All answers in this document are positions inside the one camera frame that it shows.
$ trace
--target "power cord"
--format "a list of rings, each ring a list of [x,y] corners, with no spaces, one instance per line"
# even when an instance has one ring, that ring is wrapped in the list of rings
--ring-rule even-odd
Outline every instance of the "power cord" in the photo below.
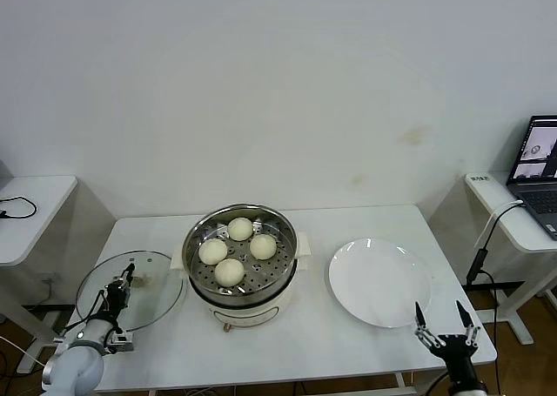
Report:
[[[74,322],[73,324],[67,325],[67,326],[62,330],[62,336],[64,336],[69,330],[71,330],[71,329],[75,328],[76,326],[78,326],[78,325],[80,325],[80,324],[83,324],[84,322],[86,322],[87,320],[89,320],[89,318],[90,318],[91,315],[93,314],[93,311],[95,310],[95,307],[97,306],[98,300],[99,300],[99,298],[100,298],[101,296],[103,297],[103,299],[105,299],[105,297],[104,297],[104,290],[102,290],[102,289],[98,291],[97,296],[95,297],[95,301],[93,302],[93,305],[91,306],[91,308],[90,308],[89,312],[87,313],[87,315],[86,315],[83,319],[81,319],[81,320],[79,320],[79,321],[77,321],[77,322]]]
[[[514,209],[515,207],[523,207],[524,203],[520,200],[520,203],[517,203],[515,205],[512,205],[511,207],[509,207],[508,209],[506,209],[505,211],[503,211],[496,219],[495,222],[493,222],[493,226],[491,227],[491,231],[489,232],[489,235],[487,236],[487,240],[486,243],[484,244],[484,246],[482,246],[477,252],[476,252],[476,257],[473,259],[472,265],[470,266],[470,270],[468,270],[468,274],[466,275],[466,284],[467,285],[471,285],[472,282],[476,279],[476,277],[478,277],[478,274],[481,271],[481,267],[484,265],[484,261],[486,260],[487,257],[487,244],[489,244],[489,240],[491,239],[493,232],[495,231],[495,226],[497,226],[497,223],[500,221],[500,219],[507,214],[509,211],[511,211],[512,209]]]
[[[486,274],[489,277],[492,285],[495,285],[495,280],[493,276],[486,272],[485,270],[480,270],[482,274]],[[497,351],[497,294],[495,294],[495,305],[493,306],[493,346],[495,347],[495,351]],[[497,358],[495,359],[495,378],[497,379],[497,394],[501,393],[501,384],[499,382],[499,353]]]
[[[2,202],[13,202],[14,200],[23,200],[33,206],[33,211],[28,215],[23,216],[11,216],[6,214],[6,211],[0,211],[0,219],[27,219],[37,213],[37,205],[31,202],[28,198],[24,198],[23,196],[17,196],[15,198],[0,198],[0,203]]]
[[[444,372],[441,374],[435,381],[427,388],[427,391],[424,393],[424,396],[430,396],[432,394],[433,389],[443,380],[445,377],[449,375],[449,372]]]
[[[29,346],[27,347],[27,349],[29,349],[29,347],[31,346],[31,344],[33,344],[33,342],[35,342],[37,339],[33,339],[30,343]],[[14,367],[13,371],[8,374],[8,360],[6,359],[6,355],[3,353],[3,351],[0,351],[0,358],[3,360],[4,362],[4,368],[2,370],[2,374],[0,375],[0,379],[8,379],[8,383],[6,384],[3,396],[6,396],[10,393],[10,386],[11,386],[11,382],[13,379],[23,379],[29,376],[32,376],[34,374],[37,374],[39,372],[41,372],[43,370],[42,366],[39,366],[38,368],[36,368],[35,370],[33,370],[30,373],[23,373],[23,374],[18,374],[17,373],[17,366],[19,366],[19,363],[21,362],[21,360],[23,359],[24,354],[21,355],[21,357],[19,358],[19,360],[16,363],[16,366]]]
[[[514,200],[513,202],[504,203],[503,205],[499,205],[495,209],[493,209],[491,215],[489,215],[489,219],[487,220],[486,225],[484,226],[484,229],[481,231],[481,234],[478,236],[478,239],[476,239],[476,242],[474,243],[473,247],[475,248],[480,244],[481,239],[484,238],[484,235],[487,232],[487,228],[489,227],[489,224],[491,224],[491,221],[495,218],[495,215],[498,215],[500,211],[507,208],[508,206],[522,205],[523,203],[524,202],[522,200]]]
[[[36,305],[34,305],[33,307],[31,307],[29,310],[29,312],[33,312],[35,309],[37,309],[40,305],[42,305],[43,303],[49,301],[49,299],[52,297],[52,279],[47,279],[47,280],[43,280],[43,283],[49,285],[49,294],[46,298],[44,298],[43,300],[41,300],[40,302],[38,302]]]
[[[29,394],[31,392],[35,392],[36,390],[40,390],[42,387],[41,386],[35,386],[32,387],[31,389],[28,389],[24,392],[19,393],[17,396],[24,396],[25,394]]]
[[[13,346],[14,348],[17,348],[19,351],[21,351],[23,354],[27,355],[27,357],[29,357],[30,359],[34,359],[36,363],[40,364],[41,366],[44,366],[43,363],[41,363],[38,359],[36,359],[35,357],[33,357],[31,354],[29,354],[28,352],[26,352],[21,346],[18,346],[16,344],[14,344],[13,342],[11,342],[9,339],[3,337],[2,335],[0,335],[0,339],[7,342],[8,344],[10,344],[11,346]]]

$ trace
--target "white desk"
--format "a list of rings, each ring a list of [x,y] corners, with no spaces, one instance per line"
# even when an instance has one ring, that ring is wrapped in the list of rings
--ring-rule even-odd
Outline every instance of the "white desk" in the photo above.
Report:
[[[52,177],[17,177],[0,178],[0,198],[24,196],[37,206],[37,213],[27,219],[0,219],[0,268],[22,263],[62,204],[70,196],[77,185],[73,176]],[[21,200],[0,203],[0,209],[10,210],[8,214],[26,214],[32,211],[29,204]],[[37,286],[44,286],[37,281]],[[43,343],[52,342],[56,333],[50,326],[57,318],[57,312],[45,316],[44,322],[39,321],[17,302],[7,298],[10,294],[0,286],[0,313],[20,325],[37,340],[29,348],[29,352],[38,355]],[[28,373],[33,364],[28,357],[22,359],[18,373]]]
[[[499,206],[516,200],[507,189],[508,173],[473,173],[466,175],[466,184],[478,197],[480,202],[491,213]],[[522,252],[557,252],[557,241],[538,225],[532,216],[523,208],[516,208],[507,213],[498,223],[501,230],[508,236],[513,245]],[[540,279],[528,280],[510,297],[503,291],[497,291],[500,303],[497,320],[508,322],[522,345],[532,344],[534,339],[517,314],[517,310],[535,294],[545,293],[551,303],[557,308],[557,299],[551,293],[551,286],[557,279],[557,267],[548,267]],[[493,311],[478,311],[484,322],[493,321]]]
[[[37,206],[32,218],[0,219],[0,267],[25,260],[76,185],[73,176],[0,178],[0,198],[24,196]],[[23,214],[32,210],[18,202],[0,203],[0,209],[17,207]]]
[[[222,324],[190,288],[185,299],[164,318],[136,332],[135,351],[105,357],[104,376],[97,390],[224,386],[444,367],[416,339],[413,326],[390,330],[370,326],[335,300],[326,269],[332,255],[355,238],[386,238],[423,259],[433,278],[432,303],[426,313],[433,332],[463,331],[456,299],[479,323],[415,206],[284,214],[297,231],[307,232],[312,247],[307,270],[295,275],[292,302],[285,312],[267,324],[225,333]],[[120,252],[139,249],[171,255],[199,219],[200,216],[120,219],[97,263]],[[495,360],[495,349],[483,329],[479,345],[473,357],[475,363]]]

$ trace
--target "metal rim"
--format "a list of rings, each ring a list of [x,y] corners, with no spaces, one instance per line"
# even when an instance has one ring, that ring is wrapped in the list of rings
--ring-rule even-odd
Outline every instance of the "metal rim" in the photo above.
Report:
[[[254,235],[265,233],[272,235],[277,242],[278,249],[269,260],[256,260],[249,251],[253,236],[245,241],[233,241],[229,239],[227,224],[224,222],[230,213],[236,213],[234,217],[247,217],[241,214],[254,212],[249,218],[254,225]],[[210,238],[223,240],[232,258],[240,261],[245,268],[245,279],[233,287],[221,287],[214,278],[214,265],[205,265],[198,257],[198,248]],[[226,206],[201,218],[185,238],[182,257],[184,266],[196,291],[210,296],[218,297],[248,297],[265,289],[270,290],[284,276],[291,276],[295,270],[296,234],[290,221],[278,211],[263,205],[237,204]]]

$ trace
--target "table leg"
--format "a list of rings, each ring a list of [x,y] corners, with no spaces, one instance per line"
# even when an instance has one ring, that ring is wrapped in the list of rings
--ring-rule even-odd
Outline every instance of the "table leg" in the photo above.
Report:
[[[327,393],[315,396],[415,396],[414,387],[393,387],[390,389],[359,390],[356,392]]]
[[[557,279],[555,279],[554,281],[552,281],[551,283],[549,283],[549,285],[547,285],[546,287],[544,287],[544,289],[540,292],[536,293],[536,297],[537,298],[543,298],[546,295],[546,292],[549,290],[552,290],[553,288],[555,288],[557,286]]]
[[[57,334],[47,325],[35,318],[17,302],[9,298],[9,294],[0,289],[3,297],[0,299],[0,313],[37,339],[52,341]]]
[[[540,279],[527,280],[521,287],[516,289],[511,296],[505,298],[505,300],[501,302],[499,312],[502,315],[508,315],[509,313],[516,312],[537,292],[544,290],[544,288],[546,288],[556,278],[557,266],[555,266],[552,270],[549,270],[547,274],[543,275]]]
[[[526,281],[521,287],[516,289],[516,291],[507,296],[503,291],[498,290],[496,297],[499,303],[499,308],[497,311],[497,321],[498,322],[508,322],[508,324],[513,329],[514,334],[518,341],[524,345],[531,345],[534,343],[534,338],[520,319],[518,313],[516,312],[522,305],[524,305],[528,300],[530,300],[536,293],[542,292],[547,289],[549,285],[557,278],[557,267],[549,270],[547,274],[541,277],[541,279],[532,279]],[[557,305],[557,299],[551,299],[548,295],[550,302]],[[478,317],[482,323],[492,323],[493,322],[493,310],[477,311]]]
[[[554,293],[551,291],[551,289],[546,290],[544,292],[544,295],[546,296],[547,300],[549,300],[549,303],[551,303],[551,305],[555,308],[555,310],[557,311],[557,298],[555,297]]]
[[[46,315],[44,315],[43,324],[45,324],[48,327],[53,327],[58,319],[58,316],[60,316],[60,312],[58,311],[47,312]],[[38,356],[41,354],[43,348],[54,347],[54,346],[57,346],[57,344],[54,343],[52,339],[37,338],[31,343],[31,345],[29,346],[29,348],[27,348],[26,351],[32,357],[37,359]],[[34,359],[24,354],[23,357],[21,358],[21,361],[19,362],[19,365],[17,366],[17,373],[18,374],[31,373],[33,371],[33,367],[35,366],[35,364],[36,362]]]
[[[402,373],[395,373],[394,377],[397,380],[398,387],[406,387],[406,383],[404,382],[404,377],[402,377]]]

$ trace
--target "black cable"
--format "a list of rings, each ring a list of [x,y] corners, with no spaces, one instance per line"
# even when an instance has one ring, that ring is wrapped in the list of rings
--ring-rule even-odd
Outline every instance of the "black cable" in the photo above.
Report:
[[[448,375],[449,375],[449,372],[444,372],[437,379],[435,379],[435,381],[432,383],[432,385],[429,386],[427,391],[424,393],[424,396],[429,396],[430,394],[432,394],[433,389],[441,382],[441,380],[443,380]]]
[[[23,379],[25,377],[29,377],[29,376],[32,376],[33,374],[41,372],[42,370],[43,370],[43,366],[40,366],[40,367],[36,368],[35,370],[33,370],[32,372],[29,372],[29,373],[21,373],[21,374],[15,373],[13,375],[12,374],[5,374],[3,376],[3,378],[5,377],[5,378],[10,378],[10,379]]]
[[[0,357],[2,357],[3,360],[3,370],[2,373],[0,374],[0,380],[1,380],[4,377],[6,377],[6,372],[8,371],[8,359],[6,359],[6,354],[4,354],[3,351],[0,351]]]
[[[22,378],[22,377],[29,377],[29,376],[31,376],[31,374],[35,374],[35,373],[41,372],[41,371],[43,370],[43,368],[41,367],[41,368],[38,368],[37,370],[32,371],[31,373],[22,374],[22,375],[19,375],[19,376],[14,375],[13,373],[16,372],[17,366],[19,366],[19,363],[21,362],[21,359],[22,359],[22,358],[23,358],[23,355],[22,355],[22,357],[19,359],[19,361],[17,362],[16,368],[14,368],[12,374],[11,374],[10,376],[5,376],[5,377],[9,377],[9,378],[10,378],[10,379],[8,380],[8,384],[6,385],[6,390],[5,390],[5,392],[4,392],[4,395],[5,395],[5,396],[8,396],[8,394],[9,394],[10,386],[11,386],[11,381],[12,381],[13,379],[20,379],[20,378]]]
[[[86,322],[89,317],[93,314],[93,311],[95,310],[95,306],[97,306],[98,303],[98,298],[100,297],[104,298],[104,290],[99,290],[97,293],[97,296],[95,297],[95,301],[93,302],[93,305],[91,306],[89,313],[87,313],[87,316],[85,316],[83,319],[74,322],[73,324],[67,325],[63,330],[62,330],[62,335],[65,335],[68,331],[70,331],[71,329],[75,328],[76,326],[78,326],[79,324],[83,324],[84,322]]]
[[[35,213],[37,213],[37,206],[33,202],[31,202],[28,198],[24,198],[23,196],[17,196],[15,198],[0,198],[0,203],[13,202],[14,200],[24,200],[25,202],[29,203],[31,206],[33,206],[33,212],[31,212],[29,215],[24,215],[24,216],[11,216],[11,215],[7,215],[6,211],[0,211],[0,219],[27,219],[33,216]]]
[[[502,212],[502,213],[495,219],[495,222],[493,222],[493,226],[491,227],[491,231],[489,232],[489,235],[487,236],[486,243],[484,244],[484,249],[487,248],[487,244],[489,243],[489,240],[491,239],[491,236],[493,235],[493,231],[495,231],[495,226],[497,226],[497,222],[499,222],[499,219],[501,219],[505,213],[507,213],[508,211],[511,211],[511,210],[514,209],[515,207],[524,207],[524,204],[523,204],[523,203],[519,203],[519,204],[517,204],[517,205],[512,205],[511,207],[509,207],[508,209],[506,209],[504,212]]]
[[[33,307],[31,307],[30,309],[27,309],[29,312],[33,312],[35,309],[37,309],[40,305],[42,305],[44,302],[47,302],[50,300],[50,298],[52,297],[52,281],[48,282],[49,285],[49,295],[44,298],[43,300],[41,300],[40,302],[38,302],[36,305],[34,305]]]
[[[107,300],[106,297],[104,296],[104,293],[102,294],[102,296],[103,296],[103,302],[104,302],[104,304],[106,305],[105,310],[109,311],[109,310],[111,309],[111,304],[108,303],[108,300]]]
[[[497,226],[499,219],[501,219],[508,211],[511,211],[515,207],[519,206],[524,206],[524,204],[520,203],[517,205],[512,205],[495,219],[495,222],[493,222],[493,226],[491,227],[491,231],[487,236],[486,243],[476,252],[476,256],[473,259],[472,265],[470,265],[470,269],[468,270],[468,274],[466,275],[466,285],[471,285],[478,276],[478,273],[481,271],[481,267],[484,265],[484,261],[486,260],[488,253],[487,244],[489,244],[489,240],[491,239],[493,232],[495,231],[495,226]]]
[[[500,281],[495,283],[497,289],[518,289],[524,284],[524,281]],[[480,283],[478,285],[462,285],[465,292],[484,292],[485,290],[493,290],[491,283]]]
[[[106,333],[106,335],[104,335],[104,339],[103,339],[103,347],[106,348],[106,341],[108,341],[108,337],[111,335],[111,332],[116,331],[116,328],[113,326],[111,329],[109,329],[109,331]]]
[[[493,276],[484,271],[484,270],[480,270],[480,272],[482,274],[486,274],[489,279],[491,280],[492,285],[495,284],[495,280],[493,279]],[[495,351],[497,351],[497,294],[495,294],[495,305],[493,308],[493,346],[495,347]],[[495,378],[497,379],[497,394],[502,394],[501,393],[501,385],[499,382],[499,353],[497,352],[497,358],[495,359]]]

